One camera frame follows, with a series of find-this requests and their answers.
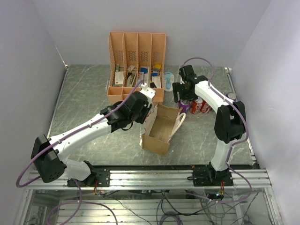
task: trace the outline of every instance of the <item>wall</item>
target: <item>wall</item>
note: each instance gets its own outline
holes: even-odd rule
[[[13,224],[23,193],[15,181],[49,128],[64,71],[33,2],[0,1],[1,224]]]
[[[299,224],[300,1],[273,0],[233,67],[250,138],[285,224]]]
[[[167,34],[167,65],[203,56],[232,67],[270,0],[34,2],[67,64],[109,64],[109,32],[139,31]]]

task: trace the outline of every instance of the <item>tabletop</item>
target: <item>tabletop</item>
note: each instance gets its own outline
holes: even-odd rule
[[[174,74],[179,81],[177,66],[165,66],[165,72]],[[194,67],[197,75],[208,77],[209,67]],[[107,85],[109,65],[70,65],[60,91],[53,115],[50,136],[64,133],[94,117],[110,105]],[[212,84],[223,94],[232,91],[223,67],[215,67]],[[166,92],[164,105],[178,107],[173,92]],[[187,113],[182,126],[171,139],[166,156],[161,156],[140,146],[141,125],[135,123],[128,131],[117,130],[109,135],[94,139],[74,151],[69,159],[88,160],[92,165],[194,165],[208,164],[214,156],[217,137],[214,132],[216,113]],[[253,163],[247,142],[236,145],[232,164]]]

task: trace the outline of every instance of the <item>table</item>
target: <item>table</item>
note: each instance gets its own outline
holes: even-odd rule
[[[209,67],[194,67],[197,75],[209,76]],[[177,66],[166,66],[175,81]],[[110,66],[70,65],[62,85],[53,115],[50,136],[64,133],[92,118],[109,105],[107,85]],[[225,68],[216,67],[212,84],[223,94],[232,91]],[[165,92],[164,105],[177,107],[173,93]],[[187,114],[187,117],[173,136],[166,156],[143,150],[140,143],[141,125],[134,124],[128,131],[117,130],[97,138],[73,152],[69,159],[88,160],[92,165],[194,165],[208,164],[214,156],[217,137],[214,133],[214,112],[208,114]],[[232,153],[232,164],[253,163],[247,142],[237,145]]]

